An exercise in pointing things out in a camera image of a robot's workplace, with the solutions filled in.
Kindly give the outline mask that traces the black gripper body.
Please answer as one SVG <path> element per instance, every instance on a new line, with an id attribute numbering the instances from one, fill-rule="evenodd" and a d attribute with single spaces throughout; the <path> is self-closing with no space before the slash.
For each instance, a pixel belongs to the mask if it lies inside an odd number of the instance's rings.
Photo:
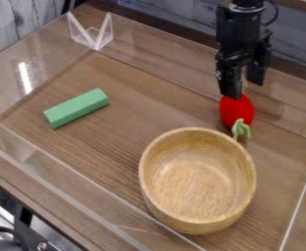
<path id="1" fill-rule="evenodd" d="M 271 39 L 268 25 L 262 22 L 266 0 L 222 0 L 215 8 L 215 41 L 219 45 L 215 59 L 247 65 L 256 45 Z"/>

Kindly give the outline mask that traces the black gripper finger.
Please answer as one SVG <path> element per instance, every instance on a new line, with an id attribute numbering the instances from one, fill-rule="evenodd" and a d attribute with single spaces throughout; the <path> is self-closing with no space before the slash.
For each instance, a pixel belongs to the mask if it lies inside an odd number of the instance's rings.
<path id="1" fill-rule="evenodd" d="M 271 53 L 272 49 L 270 42 L 262 41 L 255 47 L 254 58 L 247 64 L 246 78 L 251 83 L 259 86 L 264 84 Z"/>
<path id="2" fill-rule="evenodd" d="M 230 60 L 218 59 L 215 62 L 215 79 L 223 96 L 239 100 L 242 96 L 242 65 Z"/>

